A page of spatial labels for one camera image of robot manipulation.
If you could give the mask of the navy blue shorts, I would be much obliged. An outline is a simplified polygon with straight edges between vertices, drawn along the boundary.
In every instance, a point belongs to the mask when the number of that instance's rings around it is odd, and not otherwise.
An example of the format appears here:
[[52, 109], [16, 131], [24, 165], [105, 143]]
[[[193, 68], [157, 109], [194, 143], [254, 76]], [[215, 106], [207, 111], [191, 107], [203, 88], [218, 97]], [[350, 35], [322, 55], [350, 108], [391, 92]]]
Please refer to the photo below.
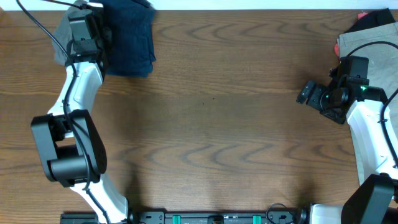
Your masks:
[[111, 29], [107, 74], [146, 78], [156, 61], [152, 38], [155, 9], [147, 0], [97, 0], [104, 8], [104, 23]]

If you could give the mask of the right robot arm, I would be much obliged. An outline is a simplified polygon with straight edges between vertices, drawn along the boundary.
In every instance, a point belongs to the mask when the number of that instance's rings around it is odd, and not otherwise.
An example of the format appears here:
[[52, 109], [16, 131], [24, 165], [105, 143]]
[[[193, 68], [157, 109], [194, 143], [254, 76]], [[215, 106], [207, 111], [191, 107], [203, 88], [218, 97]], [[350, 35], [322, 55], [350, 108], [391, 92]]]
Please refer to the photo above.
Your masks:
[[296, 99], [338, 123], [347, 123], [353, 138], [359, 188], [342, 206], [311, 205], [302, 223], [395, 223], [397, 210], [397, 138], [385, 91], [368, 79], [369, 60], [347, 56], [331, 70], [325, 86], [310, 80]]

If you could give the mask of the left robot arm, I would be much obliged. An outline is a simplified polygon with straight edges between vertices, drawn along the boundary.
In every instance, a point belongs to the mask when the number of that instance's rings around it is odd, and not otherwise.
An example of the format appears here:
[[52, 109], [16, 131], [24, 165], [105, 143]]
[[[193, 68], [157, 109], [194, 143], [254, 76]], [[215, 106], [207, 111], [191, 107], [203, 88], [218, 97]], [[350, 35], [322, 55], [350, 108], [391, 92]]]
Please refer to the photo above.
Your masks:
[[130, 222], [128, 200], [106, 172], [106, 150], [91, 118], [108, 68], [111, 32], [103, 14], [101, 3], [73, 6], [67, 13], [68, 43], [50, 36], [66, 58], [67, 75], [56, 103], [30, 125], [46, 178], [76, 192], [94, 210], [92, 215], [62, 215], [61, 223]]

